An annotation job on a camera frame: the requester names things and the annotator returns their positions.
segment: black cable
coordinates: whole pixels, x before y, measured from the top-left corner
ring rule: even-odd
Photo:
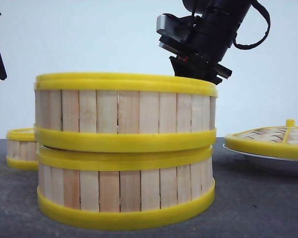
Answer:
[[[236,48],[240,49],[240,50],[250,50],[252,48],[255,48],[257,46],[259,46],[260,44],[262,44],[268,34],[269,34],[269,30],[270,30],[270,16],[269,16],[269,12],[266,10],[266,8],[261,5],[257,0],[250,0],[252,3],[252,6],[265,18],[268,27],[267,27],[267,31],[265,32],[265,36],[258,42],[251,44],[251,45],[241,45],[241,44],[237,44],[236,43],[236,38],[233,40],[233,44]]]

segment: stacked bamboo steamer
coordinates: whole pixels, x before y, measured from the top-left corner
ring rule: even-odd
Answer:
[[[217,91],[158,75],[37,77],[38,203],[69,225],[127,230],[191,218],[214,200]]]
[[[21,170],[38,170],[35,155],[37,143],[34,139],[33,128],[9,130],[6,139],[6,163],[10,167]]]

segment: bamboo steamer basket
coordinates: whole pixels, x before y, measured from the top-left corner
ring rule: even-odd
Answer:
[[[142,229],[188,219],[213,202],[214,84],[57,73],[38,76],[35,94],[38,203],[50,218]]]
[[[298,176],[298,126],[294,119],[287,119],[282,126],[229,134],[223,146],[260,169]]]
[[[21,128],[8,131],[6,163],[15,169],[38,170],[36,146],[33,128]]]
[[[161,152],[215,142],[215,85],[126,73],[55,73],[35,84],[38,143],[89,152]]]
[[[40,210],[76,227],[158,227],[196,216],[214,200],[212,147],[91,153],[40,146],[37,156]]]

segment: white wall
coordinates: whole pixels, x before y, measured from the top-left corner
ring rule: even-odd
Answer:
[[[228,50],[233,70],[218,86],[218,136],[261,126],[298,124],[298,0],[260,2],[271,14],[267,41]],[[181,0],[0,0],[0,49],[8,78],[0,81],[0,138],[34,123],[35,76],[61,71],[173,74],[170,53],[158,47],[156,17],[185,16]],[[238,32],[254,43],[266,23],[251,9]]]

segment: yellow plastic band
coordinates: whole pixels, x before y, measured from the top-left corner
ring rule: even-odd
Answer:
[[[33,128],[21,128],[9,130],[6,134],[8,140],[19,140],[19,141],[35,141]]]
[[[158,153],[90,153],[62,151],[40,146],[37,160],[45,165],[69,170],[133,171],[176,167],[205,160],[212,147]]]
[[[60,206],[38,192],[40,210],[49,218],[74,227],[98,230],[135,230],[165,226],[192,218],[214,201],[215,181],[201,197],[180,205],[142,212],[93,212]]]
[[[35,89],[134,90],[217,97],[213,83],[199,79],[132,73],[51,73],[36,77]]]
[[[298,145],[251,140],[230,134],[225,137],[225,146],[241,152],[298,160]]]
[[[38,170],[37,161],[23,161],[23,160],[14,160],[9,156],[6,156],[6,163],[9,167],[20,169],[20,170]]]
[[[173,134],[104,134],[34,127],[36,141],[48,147],[89,152],[162,152],[208,147],[216,130]]]

